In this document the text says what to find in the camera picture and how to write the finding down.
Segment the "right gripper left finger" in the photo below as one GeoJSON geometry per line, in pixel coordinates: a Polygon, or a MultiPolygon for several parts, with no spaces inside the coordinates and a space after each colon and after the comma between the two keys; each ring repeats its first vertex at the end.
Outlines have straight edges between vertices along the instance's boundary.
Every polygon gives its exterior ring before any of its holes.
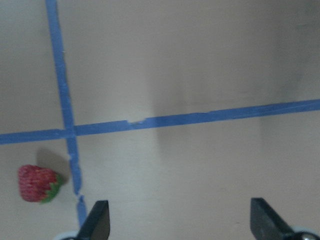
{"type": "Polygon", "coordinates": [[[98,200],[80,228],[78,240],[108,240],[110,236],[110,211],[108,200],[98,200]]]}

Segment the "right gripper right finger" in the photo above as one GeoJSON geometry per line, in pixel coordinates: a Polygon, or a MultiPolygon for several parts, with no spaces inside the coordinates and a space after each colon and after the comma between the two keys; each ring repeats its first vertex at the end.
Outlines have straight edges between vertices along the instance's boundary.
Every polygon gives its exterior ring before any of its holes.
{"type": "Polygon", "coordinates": [[[256,240],[300,239],[300,234],[261,197],[250,200],[250,230],[256,240]]]}

